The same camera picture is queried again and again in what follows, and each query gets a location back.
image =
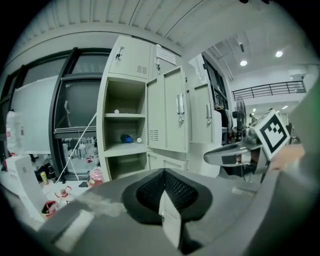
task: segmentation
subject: white cable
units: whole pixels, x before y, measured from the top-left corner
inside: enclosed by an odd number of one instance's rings
[[[90,145],[90,147],[88,148],[88,151],[89,151],[89,149],[91,149],[91,147],[94,145],[94,143],[95,143],[96,140],[97,140],[97,138],[95,138],[95,140],[93,141],[93,143]],[[73,172],[74,172],[77,180],[79,181],[79,177],[78,177],[78,175],[77,175],[77,172],[76,172],[75,167],[74,167],[74,163],[72,162],[71,158],[70,158],[70,163],[71,163],[71,165],[72,165]]]
[[[76,143],[76,145],[75,145],[75,147],[74,147],[71,155],[68,157],[68,161],[66,162],[65,167],[63,168],[63,170],[62,170],[59,178],[56,180],[56,182],[55,182],[54,184],[56,184],[56,183],[60,180],[62,174],[64,173],[65,169],[67,168],[67,165],[68,165],[68,163],[69,163],[69,161],[70,161],[71,156],[74,154],[77,146],[79,145],[79,142],[80,142],[81,138],[84,136],[85,132],[87,131],[87,129],[88,129],[88,127],[91,125],[91,123],[94,121],[94,119],[96,118],[96,116],[97,116],[97,113],[94,114],[94,116],[92,117],[91,121],[89,122],[89,124],[87,125],[87,127],[84,129],[84,131],[83,131],[83,133],[81,134],[78,142]]]

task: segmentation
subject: locker lock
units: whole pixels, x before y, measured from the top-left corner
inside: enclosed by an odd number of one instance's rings
[[[154,64],[155,64],[156,69],[158,70],[158,75],[160,75],[160,63],[159,63],[158,57],[156,57]]]
[[[122,50],[122,49],[124,49],[124,47],[123,47],[123,46],[120,46],[118,53],[115,55],[115,59],[116,59],[116,60],[120,60],[120,56],[122,55],[122,54],[121,54],[121,50]]]

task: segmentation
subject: plastic bag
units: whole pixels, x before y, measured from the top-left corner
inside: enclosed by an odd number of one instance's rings
[[[100,168],[101,167],[97,166],[89,172],[88,186],[90,188],[105,182]]]
[[[17,112],[9,111],[6,116],[6,142],[6,147],[12,155],[25,153],[22,116]]]

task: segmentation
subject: water bottle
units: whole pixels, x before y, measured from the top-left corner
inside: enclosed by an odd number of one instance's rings
[[[134,136],[133,136],[133,142],[134,142],[134,143],[141,143],[141,142],[142,142],[142,139],[141,139],[140,136],[134,135]]]
[[[128,134],[121,134],[120,140],[122,143],[131,143],[132,142],[132,138]]]

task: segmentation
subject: cable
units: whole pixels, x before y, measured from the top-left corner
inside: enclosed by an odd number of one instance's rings
[[[54,184],[56,184],[56,183],[60,180],[62,174],[64,173],[65,169],[67,168],[67,165],[68,165],[68,163],[69,163],[69,161],[70,161],[71,156],[74,154],[77,146],[79,145],[79,142],[80,142],[81,138],[84,136],[85,132],[87,131],[87,129],[88,129],[88,127],[91,125],[91,123],[94,121],[94,119],[96,118],[96,116],[97,116],[97,113],[94,114],[94,116],[92,117],[91,121],[89,122],[89,124],[87,125],[87,127],[84,129],[84,131],[83,131],[83,133],[81,134],[78,142],[76,143],[76,145],[75,145],[75,147],[74,147],[71,155],[68,157],[68,161],[66,162],[66,164],[65,164],[65,166],[64,166],[64,168],[63,168],[63,170],[62,170],[62,172],[61,172],[61,174],[60,174],[60,176],[59,176],[59,178],[56,180],[56,182],[55,182]]]

